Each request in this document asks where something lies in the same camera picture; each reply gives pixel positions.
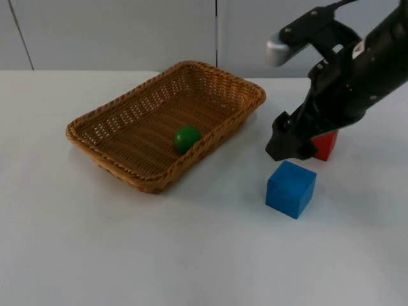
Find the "red cube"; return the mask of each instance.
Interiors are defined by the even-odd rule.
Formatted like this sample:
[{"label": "red cube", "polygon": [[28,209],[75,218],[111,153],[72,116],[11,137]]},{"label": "red cube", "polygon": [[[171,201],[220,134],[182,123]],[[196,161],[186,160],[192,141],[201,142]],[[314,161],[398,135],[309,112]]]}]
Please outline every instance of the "red cube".
[{"label": "red cube", "polygon": [[318,152],[314,158],[320,159],[321,161],[327,161],[332,153],[334,145],[336,144],[338,134],[339,131],[334,131],[313,138],[312,143],[318,149]]}]

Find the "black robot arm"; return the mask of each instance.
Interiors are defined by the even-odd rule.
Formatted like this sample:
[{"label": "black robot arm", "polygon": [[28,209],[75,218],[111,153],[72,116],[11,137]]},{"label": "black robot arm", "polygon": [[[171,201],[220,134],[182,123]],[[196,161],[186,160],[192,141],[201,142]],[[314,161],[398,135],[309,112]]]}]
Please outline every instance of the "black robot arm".
[{"label": "black robot arm", "polygon": [[[338,7],[354,1],[314,8],[273,36],[277,42],[268,42],[267,54],[276,64],[309,44],[323,56],[309,72],[311,86],[303,104],[273,122],[266,151],[276,161],[314,156],[311,138],[358,122],[371,106],[408,81],[408,0],[364,40],[334,19]],[[338,45],[342,48],[336,52]],[[279,59],[274,58],[276,46]]]}]

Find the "wicker basket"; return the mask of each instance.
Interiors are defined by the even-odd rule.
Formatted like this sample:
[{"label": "wicker basket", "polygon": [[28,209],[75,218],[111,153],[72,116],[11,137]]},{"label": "wicker basket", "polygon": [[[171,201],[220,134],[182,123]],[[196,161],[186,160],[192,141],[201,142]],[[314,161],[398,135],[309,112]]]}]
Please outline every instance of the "wicker basket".
[{"label": "wicker basket", "polygon": [[[146,193],[159,193],[232,136],[266,95],[262,88],[202,62],[180,62],[66,128],[68,139],[102,168]],[[203,138],[184,155],[181,126]]]}]

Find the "blue cube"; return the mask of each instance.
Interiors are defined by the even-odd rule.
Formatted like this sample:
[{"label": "blue cube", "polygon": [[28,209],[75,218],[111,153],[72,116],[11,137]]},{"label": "blue cube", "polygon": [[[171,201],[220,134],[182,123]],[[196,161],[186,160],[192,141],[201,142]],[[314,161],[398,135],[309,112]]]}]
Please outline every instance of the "blue cube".
[{"label": "blue cube", "polygon": [[316,173],[284,161],[268,180],[266,205],[297,219],[313,195]]}]

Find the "white table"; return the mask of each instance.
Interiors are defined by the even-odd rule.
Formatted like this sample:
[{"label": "white table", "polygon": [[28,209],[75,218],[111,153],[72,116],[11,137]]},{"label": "white table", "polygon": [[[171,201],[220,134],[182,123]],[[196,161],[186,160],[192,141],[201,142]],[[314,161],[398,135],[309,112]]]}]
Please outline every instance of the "white table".
[{"label": "white table", "polygon": [[408,87],[340,132],[295,221],[265,206],[273,119],[303,79],[168,192],[142,194],[74,148],[75,117],[151,72],[0,72],[0,304],[407,305]]}]

